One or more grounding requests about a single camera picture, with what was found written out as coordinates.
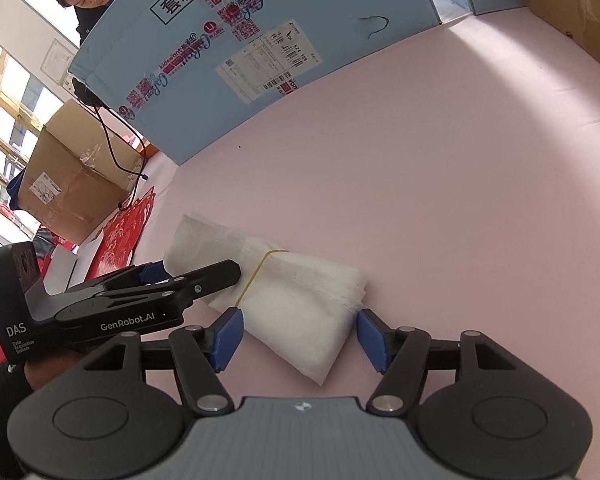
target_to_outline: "black cable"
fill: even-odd
[[[146,146],[144,144],[144,140],[142,140],[142,137],[140,137],[140,135],[138,135],[138,133],[131,127],[131,125],[129,123],[127,123],[124,119],[120,118],[116,114],[112,113],[111,108],[109,108],[107,105],[104,105],[105,110],[107,110],[111,115],[116,117],[122,124],[124,124],[138,138],[138,140],[140,141],[140,144],[142,145],[142,166],[140,168],[140,171],[131,171],[131,170],[127,170],[127,169],[123,168],[122,166],[120,166],[118,164],[118,161],[116,160],[116,155],[114,155],[114,153],[113,153],[113,148],[111,146],[111,140],[109,139],[109,131],[112,131],[113,134],[116,134],[116,133],[113,130],[111,130],[110,128],[108,128],[107,125],[104,123],[104,120],[102,119],[102,116],[100,115],[100,111],[98,110],[98,107],[93,107],[93,108],[96,112],[96,115],[98,116],[98,119],[100,120],[102,129],[104,130],[104,136],[107,138],[107,145],[109,146],[109,153],[111,154],[111,158],[113,159],[114,164],[116,165],[116,167],[119,170],[122,170],[125,173],[137,175],[136,184],[134,185],[134,191],[131,195],[131,200],[129,200],[129,202],[124,207],[122,206],[122,203],[118,204],[118,209],[120,209],[120,211],[125,211],[126,209],[129,209],[129,207],[131,207],[134,200],[136,199],[136,193],[138,192],[138,184],[140,183],[140,178],[142,177],[143,180],[147,180],[149,178],[148,176],[146,176],[143,173],[144,168],[146,166],[146,160],[147,160],[146,159]]]

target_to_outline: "table surface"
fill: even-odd
[[[390,325],[481,330],[577,398],[595,433],[580,477],[600,480],[600,65],[528,10],[409,38],[147,171],[137,263],[196,211],[355,266]],[[246,336],[221,379],[237,400],[365,401],[379,377],[353,337],[320,387]],[[168,372],[149,380],[177,396]]]

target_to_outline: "gray gripper base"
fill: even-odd
[[[167,459],[134,480],[464,480],[420,449],[395,418],[356,399],[248,397],[199,420]]]

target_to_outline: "folded white fabric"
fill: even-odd
[[[240,282],[205,298],[223,312],[236,304],[262,263],[240,300],[245,329],[322,384],[363,306],[366,281],[358,270],[342,264],[286,251],[269,253],[278,249],[273,242],[202,216],[184,215],[164,255],[164,267],[176,276],[221,260],[236,261]]]

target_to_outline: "yellow rubber band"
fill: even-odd
[[[242,298],[244,297],[245,293],[247,292],[247,289],[249,288],[249,286],[251,285],[251,283],[253,282],[254,278],[256,277],[256,274],[258,273],[258,271],[262,268],[262,265],[264,264],[264,260],[267,259],[267,257],[270,254],[273,253],[288,253],[289,251],[285,250],[285,249],[273,249],[270,250],[267,254],[265,254],[262,259],[260,260],[260,263],[258,264],[258,266],[256,267],[256,270],[253,271],[253,274],[251,275],[251,277],[249,278],[249,281],[247,282],[247,285],[244,287],[244,290],[242,291],[242,294],[240,295],[240,298],[238,298],[238,301],[235,302],[235,306],[239,306],[240,302],[242,301]]]

